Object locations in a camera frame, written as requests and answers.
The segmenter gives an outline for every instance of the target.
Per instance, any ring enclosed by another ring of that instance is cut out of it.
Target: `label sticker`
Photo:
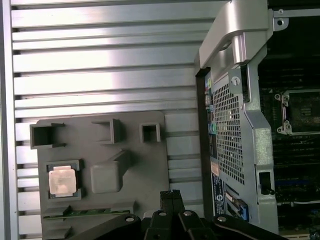
[[[219,165],[214,162],[211,162],[211,172],[217,177],[219,177]]]
[[[212,193],[214,215],[225,214],[224,185],[222,180],[212,174]]]

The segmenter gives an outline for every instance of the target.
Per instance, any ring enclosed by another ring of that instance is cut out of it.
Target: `slotted metal wall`
[[[203,214],[193,61],[223,4],[11,0],[18,194],[10,211],[21,238],[41,238],[29,125],[45,118],[164,111],[170,187]]]

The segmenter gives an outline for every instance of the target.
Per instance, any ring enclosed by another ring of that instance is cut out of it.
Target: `metal mesh grille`
[[[219,169],[245,184],[239,97],[231,94],[226,84],[213,92],[213,105]]]

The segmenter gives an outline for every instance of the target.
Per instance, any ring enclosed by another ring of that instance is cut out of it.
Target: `square plastic slot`
[[[64,147],[66,144],[57,141],[57,128],[64,127],[63,123],[49,123],[46,125],[30,125],[31,149],[50,149]]]
[[[161,142],[160,125],[157,122],[140,124],[140,142],[155,143]]]
[[[101,145],[115,144],[121,141],[120,121],[117,119],[93,121],[98,125],[96,135]]]

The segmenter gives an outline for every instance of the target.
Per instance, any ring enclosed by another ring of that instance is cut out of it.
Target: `cpu socket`
[[[281,102],[282,126],[276,130],[279,134],[320,134],[320,89],[287,90],[274,98]]]

